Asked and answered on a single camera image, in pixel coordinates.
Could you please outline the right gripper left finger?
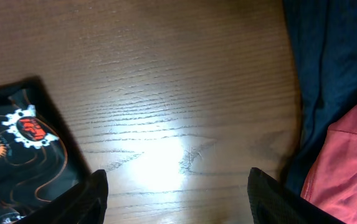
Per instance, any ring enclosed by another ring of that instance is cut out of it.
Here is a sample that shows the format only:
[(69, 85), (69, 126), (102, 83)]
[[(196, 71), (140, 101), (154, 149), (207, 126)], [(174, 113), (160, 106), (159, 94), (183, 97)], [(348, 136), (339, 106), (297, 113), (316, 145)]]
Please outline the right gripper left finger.
[(97, 170), (47, 206), (17, 224), (103, 224), (107, 209), (108, 182)]

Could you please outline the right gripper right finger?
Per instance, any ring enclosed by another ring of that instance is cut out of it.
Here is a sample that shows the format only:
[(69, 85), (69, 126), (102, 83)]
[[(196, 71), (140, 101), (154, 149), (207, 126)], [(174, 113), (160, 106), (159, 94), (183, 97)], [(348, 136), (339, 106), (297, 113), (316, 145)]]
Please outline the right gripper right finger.
[(255, 224), (343, 224), (256, 167), (250, 169), (247, 193)]

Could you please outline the black orange-patterned jersey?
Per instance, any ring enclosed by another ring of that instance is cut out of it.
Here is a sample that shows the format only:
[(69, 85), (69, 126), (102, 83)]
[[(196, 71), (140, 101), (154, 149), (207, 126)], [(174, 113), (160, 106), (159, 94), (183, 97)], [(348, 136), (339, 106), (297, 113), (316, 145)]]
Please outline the black orange-patterned jersey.
[(40, 80), (0, 86), (0, 223), (47, 206), (89, 174)]

